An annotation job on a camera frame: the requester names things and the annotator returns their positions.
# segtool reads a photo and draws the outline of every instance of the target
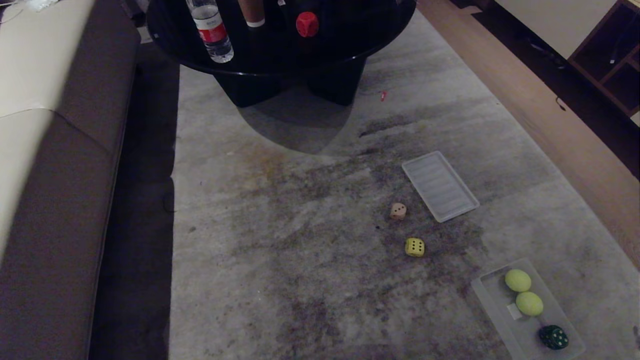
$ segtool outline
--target glass tabletop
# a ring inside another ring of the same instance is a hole
[[[286,76],[320,71],[369,56],[395,39],[411,20],[415,0],[316,0],[319,33],[299,36],[294,0],[265,0],[266,24],[249,28],[235,0],[218,6],[234,48],[228,63],[214,63],[183,0],[153,0],[147,11],[154,42],[179,63],[210,74]]]

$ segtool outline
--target bottle label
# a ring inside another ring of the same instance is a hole
[[[200,38],[205,42],[219,42],[227,37],[227,30],[224,24],[222,24],[222,16],[220,13],[204,19],[193,19],[196,23],[196,28],[200,32]]]

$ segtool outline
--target table leg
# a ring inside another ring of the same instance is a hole
[[[307,78],[311,92],[339,105],[350,105],[358,90],[358,84],[367,58],[357,58],[347,63]]]
[[[244,75],[213,75],[229,99],[238,107],[245,108],[270,99],[280,93],[280,81],[272,78]]]

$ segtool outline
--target cup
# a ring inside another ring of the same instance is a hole
[[[240,10],[250,28],[259,28],[264,25],[263,0],[238,0]]]

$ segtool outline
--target water bottle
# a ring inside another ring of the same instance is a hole
[[[234,57],[234,48],[222,24],[216,0],[187,0],[187,5],[211,59],[216,63],[230,61]]]

